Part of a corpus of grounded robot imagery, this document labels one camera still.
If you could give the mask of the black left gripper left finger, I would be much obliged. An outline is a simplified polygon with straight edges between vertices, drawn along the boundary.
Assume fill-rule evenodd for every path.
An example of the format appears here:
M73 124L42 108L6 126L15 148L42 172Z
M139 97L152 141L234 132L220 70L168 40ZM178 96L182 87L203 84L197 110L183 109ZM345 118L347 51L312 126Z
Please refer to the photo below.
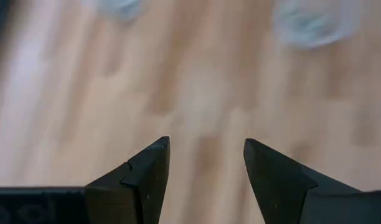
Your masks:
M127 162L86 185L91 224L158 224L170 164L163 136Z

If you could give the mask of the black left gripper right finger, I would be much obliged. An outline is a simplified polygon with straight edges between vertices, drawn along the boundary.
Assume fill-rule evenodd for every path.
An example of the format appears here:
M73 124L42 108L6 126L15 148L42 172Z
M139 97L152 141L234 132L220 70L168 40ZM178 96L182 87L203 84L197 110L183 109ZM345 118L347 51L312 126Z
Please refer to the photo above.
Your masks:
M266 224L301 224L317 205L313 193L350 195L357 190L252 138L244 143L248 178Z

